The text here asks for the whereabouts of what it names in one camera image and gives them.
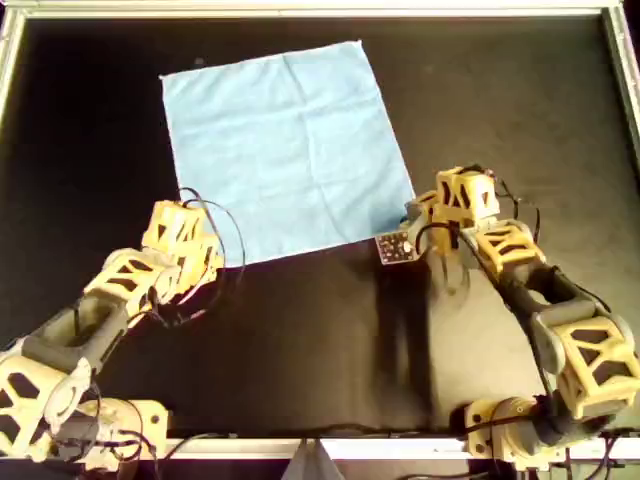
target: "blue cloth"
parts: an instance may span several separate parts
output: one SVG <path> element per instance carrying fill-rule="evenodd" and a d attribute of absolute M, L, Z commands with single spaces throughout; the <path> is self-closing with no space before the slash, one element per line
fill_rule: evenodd
<path fill-rule="evenodd" d="M 415 196 L 360 42 L 161 78 L 178 183 L 247 264 L 392 230 Z"/>

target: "black cable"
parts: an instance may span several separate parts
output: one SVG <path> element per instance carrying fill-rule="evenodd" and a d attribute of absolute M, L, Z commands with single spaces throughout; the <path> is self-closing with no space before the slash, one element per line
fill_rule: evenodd
<path fill-rule="evenodd" d="M 65 460 L 65 463 L 74 463 L 77 462 L 78 460 L 80 460 L 81 458 L 84 458 L 84 456 L 91 451 L 91 449 L 96 446 L 96 444 L 98 443 L 98 440 L 96 438 L 96 436 L 94 436 L 92 439 L 89 439 L 89 434 L 91 433 L 92 429 L 98 425 L 98 418 L 100 416 L 100 409 L 102 408 L 102 395 L 100 393 L 100 388 L 98 387 L 98 384 L 95 382 L 95 380 L 92 378 L 91 379 L 91 383 L 89 384 L 89 389 L 91 389 L 94 393 L 94 395 L 96 396 L 96 413 L 93 416 L 93 418 L 91 419 L 91 423 L 89 424 L 89 426 L 87 427 L 87 429 L 84 432 L 84 435 L 82 435 L 79 439 L 76 438 L 69 438 L 69 439 L 65 439 L 65 440 L 60 440 L 57 435 L 54 435 L 54 433 L 51 431 L 51 429 L 49 429 L 49 436 L 51 437 L 51 440 L 58 446 L 66 446 L 66 447 L 81 447 L 80 453 L 78 453 L 77 455 L 68 458 L 67 460 Z"/>
<path fill-rule="evenodd" d="M 161 480 L 162 477 L 160 475 L 160 465 L 158 463 L 158 456 L 156 455 L 155 445 L 153 445 L 147 437 L 145 437 L 143 434 L 139 432 L 136 432 L 135 430 L 118 430 L 118 433 L 120 433 L 121 435 L 132 435 L 147 447 L 147 450 L 149 451 L 149 453 L 151 454 L 151 457 L 153 458 L 154 478 L 155 480 Z"/>
<path fill-rule="evenodd" d="M 197 201 L 197 199 L 195 198 L 191 198 L 187 201 L 184 202 L 183 205 L 187 206 L 192 202 Z M 220 210 L 222 210 L 224 213 L 227 214 L 227 216 L 231 219 L 231 221 L 233 222 L 233 226 L 236 229 L 236 232 L 238 233 L 238 240 L 240 241 L 240 248 L 242 250 L 242 264 L 240 265 L 240 273 L 238 274 L 237 278 L 236 278 L 236 286 L 240 283 L 242 276 L 244 275 L 244 271 L 247 267 L 247 251 L 246 251 L 246 247 L 244 244 L 244 238 L 242 237 L 242 232 L 240 231 L 240 227 L 238 226 L 238 222 L 235 219 L 235 217 L 233 216 L 233 214 L 225 207 L 223 207 L 222 205 L 220 205 L 219 203 L 216 203 L 214 201 L 211 200 L 202 200 L 205 204 L 209 204 L 209 205 L 213 205 L 214 207 L 219 208 Z"/>
<path fill-rule="evenodd" d="M 136 407 L 136 405 L 130 400 L 122 400 L 122 401 L 128 403 L 136 411 L 136 414 L 138 415 L 138 419 L 140 420 L 140 435 L 144 435 L 144 421 L 142 420 L 142 413 L 140 413 L 140 409 Z M 136 451 L 131 455 L 129 455 L 128 457 L 124 457 L 120 455 L 120 453 L 116 451 L 115 447 L 111 448 L 111 453 L 120 462 L 130 462 L 136 459 L 140 461 L 140 455 L 142 454 L 142 442 L 137 442 L 137 445 L 138 445 L 138 448 L 136 449 Z"/>
<path fill-rule="evenodd" d="M 499 427 L 502 425 L 509 425 L 511 423 L 525 422 L 525 421 L 531 420 L 532 418 L 533 418 L 533 415 L 520 415 L 517 417 L 505 417 L 505 418 L 499 418 L 498 420 L 494 420 L 493 414 L 492 414 L 488 422 L 478 423 L 473 427 L 465 428 L 464 434 L 469 435 L 470 433 L 476 432 L 478 430 L 482 430 L 484 428 L 489 428 L 489 427 L 493 428 L 493 427 Z"/>
<path fill-rule="evenodd" d="M 191 201 L 197 201 L 200 204 L 200 206 L 204 209 L 205 214 L 207 216 L 207 219 L 208 219 L 208 221 L 209 221 L 209 223 L 211 225 L 211 228 L 213 229 L 214 233 L 217 235 L 218 241 L 220 242 L 220 249 L 222 250 L 222 261 L 223 261 L 222 270 L 225 272 L 225 273 L 223 273 L 221 275 L 221 279 L 219 280 L 218 288 L 216 289 L 216 292 L 213 295 L 213 297 L 211 298 L 211 300 L 207 303 L 207 305 L 204 308 L 200 309 L 198 312 L 192 314 L 189 317 L 189 320 L 192 320 L 194 318 L 199 317 L 200 315 L 202 315 L 206 311 L 210 310 L 215 305 L 215 303 L 217 302 L 218 298 L 221 296 L 222 291 L 224 290 L 225 282 L 226 282 L 226 276 L 227 276 L 226 275 L 226 271 L 224 270 L 225 267 L 226 267 L 226 261 L 227 261 L 227 254 L 226 254 L 224 242 L 222 240 L 222 236 L 220 235 L 220 231 L 218 230 L 218 227 L 217 227 L 216 223 L 214 222 L 213 217 L 211 216 L 211 212 L 207 208 L 207 203 L 210 203 L 212 205 L 216 205 L 216 206 L 220 207 L 222 210 L 224 210 L 229 215 L 229 217 L 232 219 L 234 225 L 238 229 L 238 235 L 240 237 L 240 244 L 241 244 L 241 247 L 242 247 L 242 265 L 243 266 L 242 266 L 242 270 L 240 272 L 240 275 L 239 275 L 239 277 L 237 279 L 236 286 L 239 283 L 239 280 L 240 280 L 242 274 L 244 274 L 244 266 L 246 265 L 246 250 L 245 250 L 245 247 L 244 247 L 244 240 L 242 238 L 242 234 L 240 233 L 240 229 L 238 227 L 238 223 L 236 222 L 235 218 L 233 218 L 233 215 L 231 215 L 231 212 L 229 212 L 226 208 L 222 207 L 221 205 L 218 205 L 215 202 L 212 202 L 210 200 L 206 200 L 205 201 L 200 196 L 200 194 L 193 188 L 181 187 L 179 189 L 179 191 L 183 191 L 183 190 L 191 193 L 195 197 L 194 199 L 190 199 L 190 200 L 187 200 L 187 201 L 183 202 L 183 205 L 188 205 L 189 202 L 191 202 Z"/>
<path fill-rule="evenodd" d="M 169 452 L 167 452 L 162 461 L 165 462 L 167 460 L 171 460 L 171 457 L 173 457 L 187 443 L 202 438 L 225 438 L 225 436 L 217 433 L 201 433 L 199 435 L 193 435 L 191 437 L 184 438 L 180 442 L 178 442 L 171 450 L 169 450 Z"/>
<path fill-rule="evenodd" d="M 608 312 L 611 313 L 611 307 L 609 307 L 609 304 L 607 302 L 605 302 L 601 297 L 599 297 L 598 295 L 596 295 L 595 293 L 593 293 L 590 290 L 587 290 L 586 288 L 584 288 L 581 285 L 578 285 L 576 282 L 573 282 L 573 284 L 582 292 L 586 293 L 587 295 L 589 295 L 590 297 L 595 298 L 598 302 L 600 302 L 602 304 L 602 307 Z"/>
<path fill-rule="evenodd" d="M 596 469 L 591 473 L 591 475 L 585 478 L 585 480 L 594 480 L 600 474 L 605 465 L 609 463 L 609 455 L 611 455 L 611 450 L 613 450 L 613 446 L 618 441 L 618 438 L 620 438 L 619 435 L 614 435 L 611 438 L 605 440 L 604 455 L 598 463 Z"/>
<path fill-rule="evenodd" d="M 446 228 L 451 232 L 452 235 L 458 235 L 457 229 L 455 229 L 452 225 L 449 225 L 448 223 L 444 223 L 444 222 L 428 223 L 427 225 L 422 227 L 420 230 L 418 230 L 418 235 L 416 236 L 416 253 L 418 255 L 422 255 L 424 253 L 424 251 L 422 251 L 420 248 L 422 235 L 424 235 L 424 232 L 426 232 L 427 230 L 431 230 L 432 228 Z"/>

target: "black fabric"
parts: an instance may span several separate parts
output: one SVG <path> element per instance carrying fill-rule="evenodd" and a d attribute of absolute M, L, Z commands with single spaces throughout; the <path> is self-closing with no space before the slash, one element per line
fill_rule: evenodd
<path fill-rule="evenodd" d="M 158 75 L 355 39 L 416 192 L 438 170 L 491 167 L 541 207 L 553 263 L 640 327 L 640 209 L 598 19 L 30 20 L 0 132 L 0 340 L 73 302 L 139 245 L 153 202 L 177 198 Z M 383 271 L 371 242 L 251 266 L 210 315 L 136 327 L 101 390 L 157 399 L 184 431 L 429 427 L 430 376 L 459 360 L 430 357 L 444 340 L 427 333 L 429 278 Z M 511 340 L 462 328 L 452 346 L 528 359 Z M 513 363 L 500 368 L 451 381 L 489 387 Z"/>

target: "wire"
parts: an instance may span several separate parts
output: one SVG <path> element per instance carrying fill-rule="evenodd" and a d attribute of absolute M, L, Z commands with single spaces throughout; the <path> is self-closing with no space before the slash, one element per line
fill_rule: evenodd
<path fill-rule="evenodd" d="M 453 227 L 452 225 L 449 225 L 448 223 L 444 223 L 444 222 L 428 223 L 427 225 L 422 227 L 420 230 L 418 230 L 418 235 L 416 235 L 416 253 L 418 255 L 422 255 L 424 253 L 424 251 L 420 248 L 422 235 L 424 235 L 424 232 L 426 232 L 427 230 L 431 230 L 432 228 L 445 228 L 449 230 L 452 235 L 458 235 L 457 229 L 455 229 L 455 227 Z"/>
<path fill-rule="evenodd" d="M 238 284 L 240 283 L 240 280 L 242 278 L 242 275 L 244 274 L 244 268 L 246 266 L 246 249 L 244 246 L 244 240 L 242 238 L 242 234 L 240 232 L 240 228 L 238 227 L 238 223 L 236 222 L 235 218 L 233 217 L 233 215 L 231 214 L 231 212 L 229 212 L 226 208 L 224 208 L 222 205 L 217 204 L 216 202 L 212 202 L 211 200 L 204 200 L 200 194 L 193 188 L 190 187 L 181 187 L 179 189 L 179 191 L 187 191 L 189 193 L 191 193 L 195 198 L 193 199 L 189 199 L 185 202 L 183 202 L 184 206 L 187 206 L 189 203 L 197 201 L 198 203 L 200 203 L 200 206 L 204 209 L 205 214 L 207 216 L 207 219 L 209 220 L 209 223 L 211 224 L 211 228 L 213 229 L 214 233 L 216 234 L 216 236 L 218 237 L 218 241 L 220 242 L 220 249 L 222 250 L 222 269 L 224 271 L 224 269 L 226 268 L 226 261 L 227 261 L 227 254 L 226 254 L 226 249 L 224 246 L 224 242 L 222 240 L 222 236 L 220 235 L 220 231 L 218 230 L 218 227 L 216 225 L 216 223 L 213 220 L 213 217 L 211 216 L 211 212 L 209 211 L 209 209 L 207 208 L 207 204 L 211 204 L 211 205 L 215 205 L 219 208 L 221 208 L 225 213 L 227 213 L 227 215 L 229 215 L 229 218 L 231 218 L 231 220 L 233 221 L 233 224 L 235 225 L 237 231 L 238 231 L 238 236 L 240 238 L 240 245 L 241 245 L 241 249 L 242 249 L 242 269 L 240 271 L 239 276 L 236 278 L 236 287 L 238 286 Z M 220 297 L 220 295 L 222 294 L 222 291 L 224 290 L 225 287 L 225 282 L 226 282 L 226 273 L 223 273 L 221 275 L 221 279 L 220 279 L 220 284 L 216 290 L 216 293 L 213 295 L 213 297 L 211 298 L 211 300 L 207 303 L 207 305 L 200 309 L 199 311 L 195 312 L 194 314 L 192 314 L 188 319 L 188 320 L 193 320 L 195 318 L 198 318 L 199 316 L 203 315 L 204 313 L 206 313 L 207 311 L 209 311 L 213 305 L 215 304 L 215 302 L 218 300 L 218 298 Z"/>
<path fill-rule="evenodd" d="M 607 302 L 605 302 L 601 297 L 599 297 L 598 295 L 596 295 L 595 293 L 593 293 L 590 290 L 587 290 L 586 288 L 584 288 L 581 285 L 578 285 L 577 283 L 573 282 L 573 284 L 582 292 L 586 293 L 587 295 L 589 295 L 590 297 L 595 298 L 598 302 L 600 302 L 602 304 L 602 307 L 608 312 L 611 313 L 611 307 L 609 307 L 609 304 Z"/>
<path fill-rule="evenodd" d="M 614 435 L 613 437 L 605 440 L 604 455 L 602 456 L 602 459 L 600 460 L 600 463 L 598 463 L 598 466 L 596 467 L 596 469 L 593 472 L 591 472 L 591 475 L 585 478 L 585 480 L 594 480 L 600 474 L 600 472 L 605 467 L 605 465 L 607 465 L 607 469 L 609 469 L 609 466 L 608 466 L 609 455 L 611 455 L 611 450 L 613 450 L 613 446 L 618 441 L 618 438 L 620 438 L 619 435 Z"/>
<path fill-rule="evenodd" d="M 153 474 L 155 480 L 161 480 L 160 475 L 160 465 L 158 464 L 158 456 L 156 455 L 156 447 L 153 445 L 147 437 L 145 437 L 142 433 L 136 432 L 135 430 L 118 430 L 118 433 L 121 435 L 132 435 L 136 437 L 141 443 L 147 447 L 147 450 L 151 454 L 153 458 Z"/>
<path fill-rule="evenodd" d="M 538 241 L 540 240 L 540 229 L 542 227 L 542 214 L 540 213 L 540 208 L 538 208 L 535 204 L 529 202 L 528 200 L 525 200 L 525 199 L 523 199 L 521 197 L 516 197 L 511 192 L 511 189 L 507 185 L 507 182 L 505 182 L 504 180 L 499 179 L 498 181 L 499 181 L 500 185 L 502 186 L 502 188 L 504 189 L 504 193 L 497 193 L 496 197 L 498 197 L 498 198 L 508 198 L 508 199 L 511 200 L 511 202 L 513 203 L 513 219 L 514 220 L 518 219 L 518 214 L 520 213 L 520 210 L 519 210 L 520 204 L 527 205 L 527 206 L 535 209 L 535 211 L 536 211 L 536 223 L 535 223 L 535 227 L 534 227 L 534 230 L 533 230 L 533 241 L 535 243 L 538 243 Z"/>
<path fill-rule="evenodd" d="M 187 201 L 184 202 L 183 205 L 188 206 L 190 203 L 197 201 L 197 199 L 189 199 Z M 238 226 L 238 222 L 236 221 L 235 217 L 233 216 L 233 214 L 225 207 L 223 207 L 222 205 L 220 205 L 219 203 L 213 202 L 211 200 L 202 200 L 205 204 L 209 204 L 209 205 L 213 205 L 217 208 L 219 208 L 220 210 L 222 210 L 224 213 L 227 214 L 227 216 L 231 219 L 231 221 L 233 222 L 233 226 L 236 229 L 236 232 L 238 233 L 238 240 L 240 242 L 240 249 L 242 250 L 242 264 L 240 266 L 240 273 L 238 274 L 238 276 L 236 277 L 236 287 L 237 285 L 240 284 L 240 281 L 242 280 L 242 277 L 244 275 L 244 271 L 246 269 L 247 266 L 247 251 L 246 251 L 246 247 L 244 244 L 244 239 L 242 237 L 242 232 L 240 231 L 240 227 Z M 189 292 L 189 294 L 187 294 L 182 300 L 180 300 L 180 303 L 182 304 L 183 302 L 186 302 L 189 298 L 191 298 L 195 292 L 200 288 L 201 285 L 198 285 L 194 288 L 191 289 L 191 291 Z"/>
<path fill-rule="evenodd" d="M 398 480 L 457 480 L 457 479 L 473 480 L 476 478 L 488 477 L 489 474 L 490 472 L 454 473 L 453 475 L 436 475 L 431 473 L 419 473 L 416 475 L 405 475 L 404 477 L 400 477 Z"/>
<path fill-rule="evenodd" d="M 100 409 L 102 408 L 102 395 L 100 393 L 100 388 L 98 387 L 98 384 L 95 382 L 93 378 L 91 379 L 91 383 L 89 384 L 89 389 L 92 390 L 94 395 L 96 396 L 96 413 L 91 419 L 91 423 L 87 426 L 87 429 L 85 430 L 84 434 L 79 439 L 68 438 L 68 439 L 60 440 L 58 436 L 51 431 L 51 428 L 50 427 L 48 428 L 49 436 L 51 437 L 51 440 L 53 440 L 53 442 L 56 445 L 65 446 L 65 447 L 81 447 L 80 452 L 77 455 L 66 459 L 65 463 L 74 463 L 80 460 L 81 458 L 84 458 L 84 456 L 89 451 L 91 451 L 91 449 L 94 446 L 96 446 L 98 443 L 96 435 L 94 435 L 93 438 L 91 439 L 89 439 L 88 437 L 91 431 L 93 430 L 93 428 L 96 425 L 98 425 Z"/>
<path fill-rule="evenodd" d="M 225 438 L 225 435 L 220 435 L 218 433 L 201 433 L 199 435 L 193 435 L 191 437 L 184 438 L 180 442 L 178 442 L 176 446 L 174 446 L 171 450 L 169 450 L 169 452 L 164 456 L 162 461 L 165 462 L 167 460 L 171 460 L 171 457 L 173 457 L 176 453 L 178 453 L 180 449 L 184 448 L 184 446 L 187 443 L 193 440 L 198 440 L 202 438 Z"/>
<path fill-rule="evenodd" d="M 499 418 L 498 420 L 494 420 L 494 414 L 495 411 L 498 409 L 498 407 L 500 407 L 501 403 L 499 403 L 496 408 L 494 409 L 494 412 L 491 415 L 491 419 L 488 422 L 484 422 L 484 423 L 478 423 L 477 425 L 474 425 L 473 427 L 469 427 L 469 428 L 465 428 L 464 429 L 464 434 L 465 435 L 469 435 L 470 433 L 476 432 L 478 430 L 482 430 L 484 428 L 493 428 L 493 427 L 499 427 L 502 425 L 509 425 L 512 423 L 519 423 L 519 422 L 525 422 L 525 421 L 529 421 L 533 418 L 533 415 L 520 415 L 517 417 L 505 417 L 505 418 Z"/>
<path fill-rule="evenodd" d="M 140 409 L 138 407 L 136 407 L 136 405 L 133 402 L 131 402 L 130 400 L 122 400 L 122 401 L 128 403 L 129 405 L 131 405 L 131 407 L 136 411 L 136 414 L 138 415 L 138 420 L 140 420 L 140 435 L 143 435 L 144 434 L 144 421 L 142 420 L 142 413 L 140 413 Z M 138 448 L 136 449 L 136 451 L 134 453 L 132 453 L 131 455 L 129 455 L 128 457 L 124 457 L 124 456 L 120 455 L 115 450 L 115 448 L 111 448 L 111 453 L 120 462 L 130 462 L 130 461 L 133 461 L 134 459 L 137 459 L 138 461 L 140 461 L 140 455 L 142 454 L 142 443 L 141 442 L 137 442 L 137 445 L 138 445 Z"/>

